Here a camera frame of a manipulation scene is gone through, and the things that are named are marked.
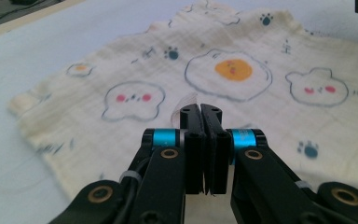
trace white table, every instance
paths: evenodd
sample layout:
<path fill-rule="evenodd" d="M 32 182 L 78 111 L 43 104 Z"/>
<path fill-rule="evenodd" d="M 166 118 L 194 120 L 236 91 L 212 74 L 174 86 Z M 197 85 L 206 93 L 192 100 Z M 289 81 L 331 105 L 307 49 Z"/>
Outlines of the white table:
<path fill-rule="evenodd" d="M 221 0 L 238 10 L 286 8 L 315 34 L 358 42 L 354 1 Z M 0 26 L 0 223 L 47 223 L 69 200 L 23 140 L 8 101 L 118 36 L 166 21 L 192 0 L 69 0 Z"/>

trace pink cheek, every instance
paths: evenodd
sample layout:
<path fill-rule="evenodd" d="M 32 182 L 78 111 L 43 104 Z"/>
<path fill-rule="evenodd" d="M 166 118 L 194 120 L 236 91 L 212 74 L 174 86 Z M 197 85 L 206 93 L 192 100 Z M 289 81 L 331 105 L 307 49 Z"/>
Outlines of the pink cheek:
<path fill-rule="evenodd" d="M 148 102 L 152 99 L 152 96 L 150 94 L 145 94 L 143 97 L 142 97 L 142 100 L 144 102 Z"/>
<path fill-rule="evenodd" d="M 126 96 L 123 94 L 120 94 L 116 97 L 116 101 L 119 103 L 123 103 L 126 100 Z"/>
<path fill-rule="evenodd" d="M 336 88 L 332 87 L 332 86 L 326 86 L 325 87 L 326 91 L 330 92 L 330 93 L 334 93 L 336 92 Z"/>
<path fill-rule="evenodd" d="M 313 89 L 309 89 L 309 88 L 304 88 L 304 91 L 307 93 L 307 94 L 313 94 Z"/>

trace egg yolk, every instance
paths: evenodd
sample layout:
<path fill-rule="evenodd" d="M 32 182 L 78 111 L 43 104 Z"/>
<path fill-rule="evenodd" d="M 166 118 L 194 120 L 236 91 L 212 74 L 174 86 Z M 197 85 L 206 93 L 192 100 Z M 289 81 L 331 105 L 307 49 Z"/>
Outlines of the egg yolk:
<path fill-rule="evenodd" d="M 218 63 L 214 70 L 231 81 L 244 81 L 252 75 L 252 67 L 244 60 L 233 59 Z"/>

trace cloth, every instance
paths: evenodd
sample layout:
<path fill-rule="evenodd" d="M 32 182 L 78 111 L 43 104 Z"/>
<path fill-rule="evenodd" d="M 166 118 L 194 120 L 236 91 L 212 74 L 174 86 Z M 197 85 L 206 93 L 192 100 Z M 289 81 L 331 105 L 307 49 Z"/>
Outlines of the cloth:
<path fill-rule="evenodd" d="M 358 44 L 315 36 L 288 11 L 200 1 L 69 64 L 9 109 L 73 199 L 118 181 L 143 131 L 177 128 L 191 103 L 221 108 L 226 129 L 261 129 L 313 189 L 358 188 Z M 235 222 L 229 196 L 216 198 L 188 197 L 186 220 Z"/>

